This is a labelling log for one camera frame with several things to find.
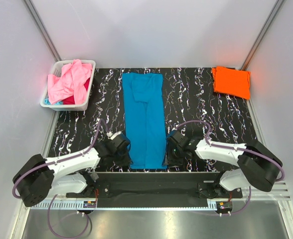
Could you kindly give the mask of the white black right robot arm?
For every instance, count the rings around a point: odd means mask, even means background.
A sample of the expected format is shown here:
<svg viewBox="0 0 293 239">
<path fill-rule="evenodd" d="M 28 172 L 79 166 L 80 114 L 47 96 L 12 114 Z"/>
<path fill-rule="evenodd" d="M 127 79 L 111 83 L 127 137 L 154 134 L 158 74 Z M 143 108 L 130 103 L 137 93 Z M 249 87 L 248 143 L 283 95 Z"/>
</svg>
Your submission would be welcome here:
<svg viewBox="0 0 293 239">
<path fill-rule="evenodd" d="M 176 166 L 183 159 L 216 160 L 236 166 L 235 170 L 221 171 L 199 193 L 207 198 L 226 198 L 236 189 L 254 187 L 270 192 L 275 182 L 285 174 L 282 162 L 259 141 L 249 144 L 230 144 L 211 141 L 206 137 L 188 138 L 173 130 L 166 138 L 169 164 Z"/>
</svg>

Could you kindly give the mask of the blue t-shirt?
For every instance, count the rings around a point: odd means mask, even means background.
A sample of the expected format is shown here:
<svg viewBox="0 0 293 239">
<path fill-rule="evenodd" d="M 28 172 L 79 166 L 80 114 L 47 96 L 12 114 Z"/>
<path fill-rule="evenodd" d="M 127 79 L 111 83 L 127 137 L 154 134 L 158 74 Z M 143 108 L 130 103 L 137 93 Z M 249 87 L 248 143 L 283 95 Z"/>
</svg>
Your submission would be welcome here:
<svg viewBox="0 0 293 239">
<path fill-rule="evenodd" d="M 124 73 L 125 130 L 131 169 L 166 169 L 166 129 L 161 74 Z"/>
</svg>

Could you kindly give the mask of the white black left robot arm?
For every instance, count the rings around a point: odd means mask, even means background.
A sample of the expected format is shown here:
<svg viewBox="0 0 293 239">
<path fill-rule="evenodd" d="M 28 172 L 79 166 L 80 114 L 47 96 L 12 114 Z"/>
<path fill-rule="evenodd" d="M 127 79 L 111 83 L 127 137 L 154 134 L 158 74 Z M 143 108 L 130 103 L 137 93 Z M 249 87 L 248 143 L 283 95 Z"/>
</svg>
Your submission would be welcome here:
<svg viewBox="0 0 293 239">
<path fill-rule="evenodd" d="M 110 133 L 106 140 L 80 151 L 59 157 L 32 156 L 13 177 L 13 192 L 26 207 L 32 207 L 47 197 L 67 198 L 95 196 L 97 177 L 86 169 L 110 161 L 120 165 L 131 163 L 130 140 L 122 133 Z"/>
</svg>

